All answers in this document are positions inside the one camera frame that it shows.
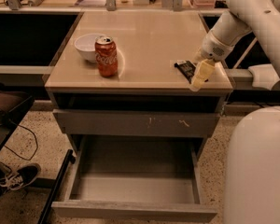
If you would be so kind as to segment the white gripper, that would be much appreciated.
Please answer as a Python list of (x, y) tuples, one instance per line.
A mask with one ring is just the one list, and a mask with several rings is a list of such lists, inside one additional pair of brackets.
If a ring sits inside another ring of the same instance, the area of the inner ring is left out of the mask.
[(197, 65), (189, 88), (192, 91), (198, 91), (214, 72), (214, 61), (221, 62), (225, 60), (232, 51), (233, 46), (223, 43), (215, 37), (213, 31), (209, 31), (204, 37), (199, 51), (192, 60), (192, 62), (197, 63)]

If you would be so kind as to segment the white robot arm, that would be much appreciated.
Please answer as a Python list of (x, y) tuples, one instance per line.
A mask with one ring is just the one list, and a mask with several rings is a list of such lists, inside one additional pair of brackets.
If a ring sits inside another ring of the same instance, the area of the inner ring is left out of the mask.
[[(252, 32), (280, 77), (280, 0), (226, 0), (228, 11), (202, 42), (190, 88), (199, 90), (216, 62)], [(223, 224), (280, 224), (280, 106), (245, 116), (228, 147)]]

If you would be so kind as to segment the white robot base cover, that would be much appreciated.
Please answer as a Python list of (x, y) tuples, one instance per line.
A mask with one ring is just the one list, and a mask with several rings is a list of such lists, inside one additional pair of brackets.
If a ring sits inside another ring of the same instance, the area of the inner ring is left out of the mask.
[(248, 67), (252, 75), (252, 86), (271, 91), (280, 84), (280, 77), (270, 63), (258, 64)]

